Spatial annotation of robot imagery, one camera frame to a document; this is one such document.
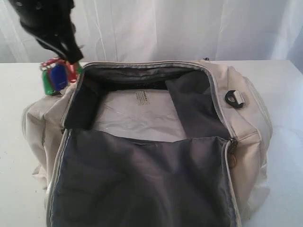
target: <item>blue key tag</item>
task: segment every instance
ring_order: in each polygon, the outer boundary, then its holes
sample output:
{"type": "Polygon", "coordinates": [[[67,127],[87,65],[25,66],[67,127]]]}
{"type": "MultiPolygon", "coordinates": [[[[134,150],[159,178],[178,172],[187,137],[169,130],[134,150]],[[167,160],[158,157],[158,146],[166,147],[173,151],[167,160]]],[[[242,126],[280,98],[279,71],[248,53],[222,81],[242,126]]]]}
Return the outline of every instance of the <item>blue key tag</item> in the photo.
{"type": "Polygon", "coordinates": [[[53,67],[50,73],[50,80],[52,81],[55,91],[64,89],[68,85],[65,66],[57,64],[53,67]]]}

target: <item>white table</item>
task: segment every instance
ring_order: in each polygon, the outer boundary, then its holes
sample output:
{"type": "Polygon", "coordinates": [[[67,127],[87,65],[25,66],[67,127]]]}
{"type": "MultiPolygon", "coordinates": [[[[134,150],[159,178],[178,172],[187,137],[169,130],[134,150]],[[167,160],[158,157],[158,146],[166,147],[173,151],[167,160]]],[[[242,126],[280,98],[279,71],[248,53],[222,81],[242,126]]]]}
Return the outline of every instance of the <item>white table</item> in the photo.
{"type": "MultiPolygon", "coordinates": [[[[289,61],[219,61],[248,77],[274,127],[268,151],[271,193],[245,227],[303,226],[303,75],[289,61]]],[[[0,226],[43,227],[37,160],[23,139],[21,114],[44,94],[37,63],[0,64],[0,226]]]]}

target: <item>white backdrop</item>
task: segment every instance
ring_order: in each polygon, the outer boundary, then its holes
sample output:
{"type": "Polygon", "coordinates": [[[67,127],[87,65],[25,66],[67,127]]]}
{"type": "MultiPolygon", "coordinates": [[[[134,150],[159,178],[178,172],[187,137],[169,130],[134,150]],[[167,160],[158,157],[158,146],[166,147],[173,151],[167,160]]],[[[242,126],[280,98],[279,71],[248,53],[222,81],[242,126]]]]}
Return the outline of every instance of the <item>white backdrop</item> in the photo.
{"type": "MultiPolygon", "coordinates": [[[[75,0],[83,61],[290,59],[303,72],[303,0],[75,0]]],[[[0,0],[0,62],[54,56],[0,0]]]]}

